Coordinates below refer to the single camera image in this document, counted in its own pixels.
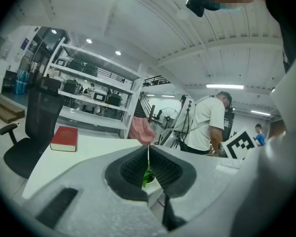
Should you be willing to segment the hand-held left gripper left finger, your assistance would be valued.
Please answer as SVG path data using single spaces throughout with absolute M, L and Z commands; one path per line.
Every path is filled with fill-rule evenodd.
M 142 190 L 148 148 L 75 164 L 39 189 L 25 209 L 52 234 L 165 234 Z

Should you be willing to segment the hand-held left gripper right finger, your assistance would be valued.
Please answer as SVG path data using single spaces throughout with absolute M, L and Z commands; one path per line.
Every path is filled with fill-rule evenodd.
M 239 205 L 232 205 L 226 194 L 242 160 L 151 146 L 149 162 L 165 193 L 163 221 L 152 228 L 152 235 L 233 234 Z

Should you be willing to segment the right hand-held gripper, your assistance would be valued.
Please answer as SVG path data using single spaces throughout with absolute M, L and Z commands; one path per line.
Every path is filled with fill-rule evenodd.
M 253 137 L 249 135 L 246 129 L 239 132 L 222 143 L 222 147 L 228 158 L 244 159 L 248 151 L 257 147 Z

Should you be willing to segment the green potted plant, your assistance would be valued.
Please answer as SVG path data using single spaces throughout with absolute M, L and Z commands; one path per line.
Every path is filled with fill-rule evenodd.
M 147 168 L 146 172 L 144 173 L 142 187 L 145 188 L 148 183 L 151 183 L 155 179 L 153 171 L 150 167 Z

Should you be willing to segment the white square table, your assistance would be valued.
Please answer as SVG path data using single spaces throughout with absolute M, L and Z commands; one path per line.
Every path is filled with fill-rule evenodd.
M 80 190 L 79 202 L 87 203 L 99 211 L 116 207 L 136 205 L 142 207 L 141 201 L 124 200 L 118 197 L 107 185 L 104 178 L 106 167 L 114 160 L 125 156 L 142 145 L 137 140 L 94 137 L 79 134 L 75 152 L 54 151 L 47 147 L 34 167 L 22 197 L 25 200 L 23 208 L 35 210 L 41 208 L 38 204 L 39 193 L 53 180 L 63 176 L 65 172 L 80 165 L 82 168 L 75 175 L 75 188 Z

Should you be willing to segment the red hardcover book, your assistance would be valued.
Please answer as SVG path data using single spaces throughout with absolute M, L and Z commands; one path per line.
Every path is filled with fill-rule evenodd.
M 50 148 L 54 151 L 75 152 L 77 150 L 77 138 L 77 128 L 59 126 L 50 142 Z

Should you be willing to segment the white metal shelving rack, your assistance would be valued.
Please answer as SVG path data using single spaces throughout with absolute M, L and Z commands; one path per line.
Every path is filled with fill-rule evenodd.
M 72 70 L 54 64 L 59 57 L 79 59 L 93 64 L 98 68 L 97 77 Z M 147 65 L 140 63 L 132 69 L 114 59 L 107 58 L 101 54 L 66 44 L 65 39 L 61 39 L 43 73 L 45 77 L 61 76 L 65 80 L 76 80 L 79 83 L 79 93 L 77 95 L 64 92 L 59 89 L 58 93 L 65 98 L 65 104 L 60 112 L 60 117 L 83 124 L 90 124 L 97 130 L 113 130 L 120 138 L 127 138 L 132 122 L 135 108 L 139 100 Z M 119 107 L 105 102 L 95 101 L 91 98 L 95 89 L 104 90 L 107 96 L 110 93 L 121 96 Z

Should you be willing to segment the black standing fan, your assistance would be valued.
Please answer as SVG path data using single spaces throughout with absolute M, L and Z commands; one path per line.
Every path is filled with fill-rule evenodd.
M 174 120 L 176 119 L 177 115 L 178 115 L 178 112 L 176 109 L 171 107 L 163 108 L 161 110 L 161 115 L 159 119 L 160 127 L 163 128 L 164 130 L 167 128 L 170 128 Z

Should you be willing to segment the pink cloth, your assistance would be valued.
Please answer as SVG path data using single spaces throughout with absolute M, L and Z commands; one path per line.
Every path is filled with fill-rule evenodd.
M 150 145 L 156 137 L 147 118 L 133 116 L 128 137 L 138 140 L 142 145 Z

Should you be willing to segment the black mesh office chair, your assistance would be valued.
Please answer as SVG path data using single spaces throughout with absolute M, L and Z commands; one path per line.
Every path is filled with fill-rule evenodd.
M 17 175 L 28 179 L 49 146 L 55 125 L 64 105 L 64 97 L 58 93 L 61 82 L 41 77 L 30 90 L 25 121 L 26 138 L 17 141 L 12 123 L 0 129 L 0 135 L 9 134 L 13 146 L 3 156 L 5 164 Z

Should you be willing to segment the green rice cooker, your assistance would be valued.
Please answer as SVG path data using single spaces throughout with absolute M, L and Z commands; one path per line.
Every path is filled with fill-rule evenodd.
M 79 93 L 79 83 L 76 80 L 68 79 L 64 83 L 63 91 L 77 95 Z
M 83 67 L 84 67 L 84 62 L 82 60 L 79 60 L 79 59 L 73 59 L 68 67 L 72 70 L 76 70 L 76 71 L 79 71 L 81 72 L 83 70 Z
M 119 107 L 121 104 L 121 96 L 118 94 L 110 93 L 107 96 L 107 104 Z
M 88 75 L 97 77 L 97 75 L 98 75 L 98 68 L 95 65 L 93 65 L 93 64 L 87 63 L 83 67 L 82 72 L 85 73 L 85 74 L 88 74 Z

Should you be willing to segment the dark staircase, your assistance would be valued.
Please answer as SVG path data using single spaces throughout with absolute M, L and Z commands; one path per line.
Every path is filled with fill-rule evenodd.
M 170 84 L 170 82 L 164 78 L 163 76 L 154 76 L 148 79 L 145 79 L 143 82 L 143 87 L 156 86 L 156 85 L 164 85 Z M 137 117 L 146 117 L 148 122 L 151 122 L 152 117 L 154 116 L 154 109 L 148 102 L 148 93 L 144 93 L 143 91 L 140 93 L 139 102 L 135 109 L 135 116 Z

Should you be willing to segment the blue woven bag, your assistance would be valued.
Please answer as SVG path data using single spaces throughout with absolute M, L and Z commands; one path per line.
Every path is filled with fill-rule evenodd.
M 18 70 L 13 88 L 15 95 L 23 95 L 27 91 L 27 84 L 29 81 L 30 73 L 24 70 Z

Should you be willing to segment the person's black clothing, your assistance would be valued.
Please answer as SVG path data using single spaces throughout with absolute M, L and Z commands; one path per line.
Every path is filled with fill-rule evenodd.
M 283 64 L 288 72 L 296 59 L 296 0 L 265 0 L 267 10 L 279 23 L 283 40 Z

